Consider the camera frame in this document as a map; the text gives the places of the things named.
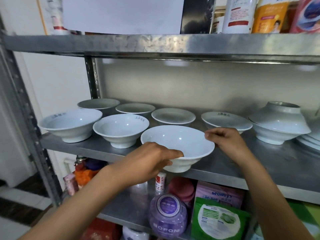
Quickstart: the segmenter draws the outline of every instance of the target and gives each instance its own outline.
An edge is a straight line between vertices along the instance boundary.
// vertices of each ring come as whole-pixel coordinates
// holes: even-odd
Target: forearm
[[[106,166],[49,219],[37,224],[20,240],[78,240],[106,203],[123,188],[113,169]]]
[[[256,206],[264,239],[313,239],[265,168],[253,155],[249,157],[240,168]]]

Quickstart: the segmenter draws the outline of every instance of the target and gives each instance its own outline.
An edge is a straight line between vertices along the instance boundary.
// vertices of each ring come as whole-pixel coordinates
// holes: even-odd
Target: tiled floor
[[[34,226],[51,205],[38,174],[15,188],[0,181],[0,239],[16,240]]]

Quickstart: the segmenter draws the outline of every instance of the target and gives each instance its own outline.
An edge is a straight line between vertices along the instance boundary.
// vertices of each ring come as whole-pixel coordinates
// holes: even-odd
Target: beige wall
[[[190,62],[165,66],[157,60],[104,64],[104,96],[126,101],[247,116],[267,101],[298,104],[311,117],[320,105],[320,72],[293,65]]]

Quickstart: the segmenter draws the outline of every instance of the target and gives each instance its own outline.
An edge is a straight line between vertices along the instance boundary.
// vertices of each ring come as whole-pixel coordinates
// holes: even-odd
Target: person's left hand
[[[183,156],[182,151],[168,149],[155,142],[146,142],[108,167],[116,173],[123,186],[128,187],[148,181],[165,166],[172,165],[171,159]]]

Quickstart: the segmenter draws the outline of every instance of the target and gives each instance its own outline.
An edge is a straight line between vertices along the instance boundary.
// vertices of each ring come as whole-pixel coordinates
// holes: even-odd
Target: white tube with red label
[[[158,191],[165,190],[165,182],[166,182],[166,173],[160,172],[155,178],[155,189]]]
[[[250,34],[257,0],[227,0],[223,34]]]

